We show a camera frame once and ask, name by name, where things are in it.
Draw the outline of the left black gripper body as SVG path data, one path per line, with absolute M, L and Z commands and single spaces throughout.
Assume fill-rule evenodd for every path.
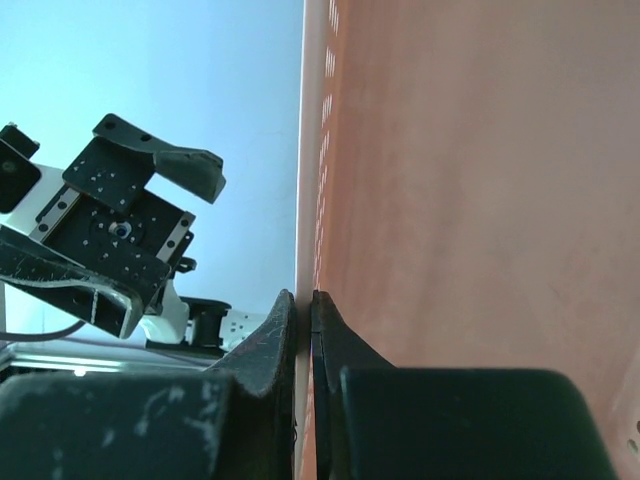
M 39 300 L 79 320 L 164 312 L 194 215 L 147 190 L 151 156 L 94 138 L 65 169 L 42 167 L 36 239 L 53 259 L 88 270 L 81 285 L 41 288 Z

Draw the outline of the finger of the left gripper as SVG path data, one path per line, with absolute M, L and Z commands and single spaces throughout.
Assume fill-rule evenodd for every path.
M 113 113 L 92 133 L 123 147 L 154 174 L 208 203 L 214 203 L 226 185 L 223 159 L 209 150 L 170 144 Z
M 129 338 L 170 265 L 112 237 L 81 235 L 68 244 L 79 259 L 1 228 L 1 280 L 119 339 Z

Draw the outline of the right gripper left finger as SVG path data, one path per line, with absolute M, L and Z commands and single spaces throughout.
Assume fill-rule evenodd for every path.
M 213 479 L 294 474 L 297 313 L 281 291 L 264 322 L 209 371 L 229 382 Z

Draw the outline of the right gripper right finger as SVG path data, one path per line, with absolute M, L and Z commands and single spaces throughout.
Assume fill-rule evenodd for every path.
M 311 354 L 316 474 L 319 479 L 350 479 L 349 414 L 342 373 L 393 364 L 347 325 L 331 295 L 322 290 L 314 291 L 311 301 Z

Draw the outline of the pink perforated basket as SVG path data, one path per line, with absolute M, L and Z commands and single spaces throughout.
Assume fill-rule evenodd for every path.
M 639 475 L 639 5 L 334 1 L 316 274 L 399 366 L 553 368 Z

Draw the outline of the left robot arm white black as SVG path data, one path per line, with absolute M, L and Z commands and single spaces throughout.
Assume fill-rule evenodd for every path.
M 195 270 L 192 213 L 149 191 L 161 176 L 213 203 L 225 186 L 214 153 L 163 141 L 107 114 L 66 168 L 40 165 L 36 141 L 1 130 L 1 280 L 120 339 L 218 359 L 261 318 L 177 293 Z

